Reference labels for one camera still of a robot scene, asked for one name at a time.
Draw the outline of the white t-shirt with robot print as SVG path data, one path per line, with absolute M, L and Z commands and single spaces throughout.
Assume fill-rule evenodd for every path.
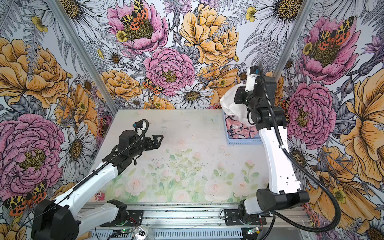
M 236 104 L 234 99 L 237 90 L 240 87 L 244 87 L 245 84 L 238 84 L 229 89 L 220 99 L 222 110 L 229 116 L 234 116 L 235 120 L 241 122 L 244 125 L 248 124 L 247 120 L 247 108 L 245 105 Z

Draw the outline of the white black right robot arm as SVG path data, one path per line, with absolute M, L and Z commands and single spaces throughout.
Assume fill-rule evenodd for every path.
M 234 99 L 236 104 L 243 104 L 248 110 L 248 119 L 253 121 L 266 151 L 269 184 L 265 189 L 257 190 L 253 198 L 241 201 L 239 218 L 244 224 L 259 224 L 260 215 L 271 211 L 291 209 L 307 203 L 309 193 L 301 189 L 292 162 L 284 151 L 287 138 L 278 141 L 276 130 L 286 134 L 287 122 L 284 111 L 274 107 L 277 83 L 273 77 L 261 77 L 250 74 L 244 87 L 240 87 Z

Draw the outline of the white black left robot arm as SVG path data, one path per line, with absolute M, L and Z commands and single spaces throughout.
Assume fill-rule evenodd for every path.
M 97 169 L 54 200 L 43 200 L 36 207 L 31 238 L 33 240 L 75 240 L 103 224 L 124 225 L 127 205 L 110 200 L 101 207 L 81 213 L 83 206 L 109 181 L 135 164 L 143 152 L 156 150 L 164 137 L 139 136 L 134 130 L 123 131 L 119 143 Z

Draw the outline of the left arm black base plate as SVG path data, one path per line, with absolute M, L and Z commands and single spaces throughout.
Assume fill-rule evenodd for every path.
M 101 227 L 138 227 L 143 221 L 143 210 L 127 210 L 127 217 L 123 220 L 108 222 Z

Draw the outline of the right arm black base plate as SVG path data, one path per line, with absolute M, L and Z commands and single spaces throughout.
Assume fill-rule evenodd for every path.
M 220 218 L 225 221 L 226 226 L 264 226 L 267 224 L 265 217 L 259 214 L 248 215 L 239 209 L 223 209 Z

